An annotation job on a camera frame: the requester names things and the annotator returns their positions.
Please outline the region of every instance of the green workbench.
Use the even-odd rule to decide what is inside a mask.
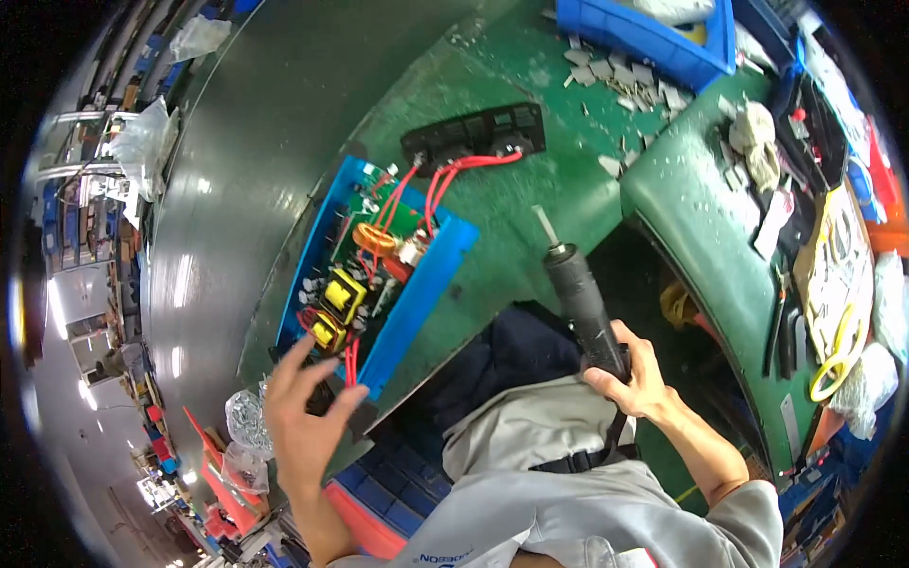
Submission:
[[[380,414],[390,411],[512,301],[537,300],[558,312],[540,264],[547,241],[531,211],[531,205],[540,204],[559,236],[586,254],[623,220],[644,228],[718,332],[764,434],[762,451],[771,469],[789,469],[792,459],[780,403],[792,394],[804,437],[814,414],[807,371],[791,382],[781,380],[776,371],[762,376],[774,279],[771,268],[749,246],[759,215],[747,194],[733,193],[725,183],[714,129],[726,120],[717,110],[719,95],[737,104],[746,97],[764,100],[769,82],[747,72],[725,77],[668,127],[661,118],[662,106],[632,116],[615,104],[616,94],[603,85],[563,87],[570,69],[562,55],[567,45],[554,24],[539,15],[543,6],[542,0],[500,4],[494,13],[486,10],[482,17],[450,28],[405,71],[341,151],[379,165],[401,165],[398,139],[411,128],[518,101],[534,101],[544,109],[545,153],[460,174],[446,193],[445,207],[475,224],[480,238],[451,282],[450,294],[440,298],[375,406]],[[640,135],[657,134],[645,151]],[[627,149],[642,155],[619,184],[598,157],[621,158],[622,137]],[[324,182],[331,178],[332,173],[326,173]],[[425,182],[414,185],[425,189]],[[267,348],[274,343],[314,214],[311,207],[302,215],[265,288],[241,356],[244,384],[255,384],[272,366]],[[664,374],[671,383],[671,373],[664,369]],[[651,465],[666,491],[680,498],[691,494],[691,478],[662,435],[643,424],[638,439],[648,463],[660,449],[659,467]],[[329,474],[369,447],[368,440],[343,441]],[[683,506],[701,511],[703,499]]]

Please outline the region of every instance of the finger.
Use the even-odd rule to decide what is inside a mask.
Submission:
[[[334,428],[334,433],[337,433],[339,439],[341,432],[347,426],[347,421],[350,420],[351,414],[354,413],[356,407],[360,405],[368,394],[369,387],[365,384],[345,388],[335,398],[335,402],[328,409],[328,412],[325,413],[325,420]]]
[[[268,382],[268,389],[273,391],[274,396],[283,396],[287,393],[290,385],[294,382],[297,372],[303,366],[306,356],[313,351],[315,346],[315,337],[307,334],[300,341],[296,342],[290,351],[281,358],[281,361],[275,365],[272,370],[272,380]]]
[[[599,394],[622,404],[632,396],[631,389],[615,378],[615,375],[603,369],[591,367],[584,372],[584,381],[591,385]]]
[[[628,326],[622,320],[613,320],[609,324],[613,328],[615,339],[619,340],[620,344],[632,344],[640,341],[641,338],[628,329]]]
[[[331,373],[334,373],[338,363],[338,360],[335,357],[332,357],[321,363],[306,367],[303,371],[296,373],[294,380],[284,394],[287,403],[292,407],[306,406],[306,401],[313,395],[315,386],[321,383],[327,376],[330,376]]]

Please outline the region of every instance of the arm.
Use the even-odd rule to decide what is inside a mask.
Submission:
[[[275,450],[278,484],[314,565],[321,567],[357,554],[350,530],[322,495],[322,477],[347,420],[369,389],[345,389],[324,417],[307,414],[306,401],[338,365],[332,359],[301,368],[314,344],[311,337],[301,340],[272,371],[265,389],[265,425]]]
[[[668,398],[662,412],[647,418],[669,438],[707,505],[714,508],[749,480],[748,468],[739,451],[688,408],[675,389],[669,391]]]
[[[591,368],[584,373],[597,392],[615,401],[629,416],[646,418],[659,428],[682,456],[707,504],[721,499],[749,479],[742,455],[723,436],[682,402],[674,388],[663,383],[653,345],[613,321],[616,338],[628,344],[632,380],[622,384],[612,374]]]
[[[296,488],[289,486],[290,491],[285,493],[294,513],[296,528],[315,566],[326,566],[339,558],[359,554],[350,529],[318,486],[316,491],[299,488],[301,491],[297,493],[291,493]]]

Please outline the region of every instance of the red wire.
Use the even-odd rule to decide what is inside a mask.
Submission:
[[[375,226],[379,226],[382,223],[383,217],[385,217],[385,211],[388,210],[388,206],[392,204],[392,201],[395,202],[394,206],[392,207],[391,212],[389,213],[388,221],[385,224],[385,228],[382,230],[383,233],[385,232],[385,229],[387,229],[388,225],[391,224],[391,220],[395,217],[395,209],[397,208],[397,200],[401,199],[401,194],[404,192],[404,186],[407,185],[407,182],[410,181],[410,178],[414,177],[414,174],[416,174],[417,169],[419,169],[419,166],[415,165],[414,167],[410,168],[410,171],[407,172],[407,174],[403,178],[401,178],[401,181],[398,182],[398,185],[395,187],[394,191],[392,193],[390,193],[388,195],[388,199],[385,200],[385,205],[383,205],[382,210],[379,211],[379,216],[375,218]]]
[[[426,191],[425,222],[426,232],[429,233],[429,236],[433,236],[432,216],[435,213],[435,209],[438,208],[439,203],[442,201],[442,196],[445,195],[445,191],[448,189],[448,185],[452,183],[452,180],[455,179],[455,176],[458,175],[458,173],[460,173],[462,170],[482,167],[485,165],[511,164],[512,162],[520,160],[522,157],[523,154],[520,152],[515,152],[514,154],[509,154],[502,157],[491,155],[473,155],[454,160],[446,167],[436,170],[435,174],[433,174],[433,181],[429,184],[429,189]],[[438,184],[438,181],[442,174],[446,174],[446,178],[442,182],[442,186],[439,188],[439,193],[434,194],[435,187]]]
[[[388,182],[388,180],[390,180],[391,178],[392,178],[392,175],[389,174],[388,172],[384,172],[382,175],[379,176],[379,180],[377,182],[375,182],[375,185],[373,185],[372,189],[369,190],[369,192],[373,195],[373,199],[379,198],[379,196],[375,194],[375,190],[378,189],[379,187],[382,187],[382,185],[386,184]]]
[[[360,356],[360,338],[359,337],[356,337],[354,339],[354,347],[351,351],[352,351],[352,354],[350,357],[350,363],[351,363],[351,365],[350,365],[350,376],[351,376],[350,384],[351,384],[351,386],[353,386],[356,384],[356,360]]]
[[[351,350],[350,350],[350,345],[348,345],[344,348],[344,374],[345,374],[344,385],[345,386],[351,386],[350,356],[351,356]]]
[[[414,177],[414,174],[416,174],[417,168],[418,168],[418,166],[416,166],[416,165],[414,167],[410,168],[410,171],[407,172],[407,175],[405,175],[404,178],[401,179],[401,183],[398,184],[398,186],[392,192],[392,196],[394,197],[395,202],[392,204],[392,209],[391,209],[391,211],[388,212],[388,219],[385,220],[385,225],[383,225],[383,227],[382,227],[383,233],[388,230],[388,227],[392,223],[392,219],[395,218],[395,212],[397,211],[397,205],[401,201],[401,195],[404,194],[404,188],[407,185],[407,182],[410,181],[410,178]]]

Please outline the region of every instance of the black strap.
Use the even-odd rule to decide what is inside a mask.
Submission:
[[[582,473],[601,465],[621,462],[622,460],[638,459],[637,445],[629,443],[618,445],[619,436],[622,435],[628,417],[616,409],[613,423],[606,429],[606,439],[602,450],[597,452],[577,452],[552,462],[541,463],[530,468],[534,472],[547,473]]]

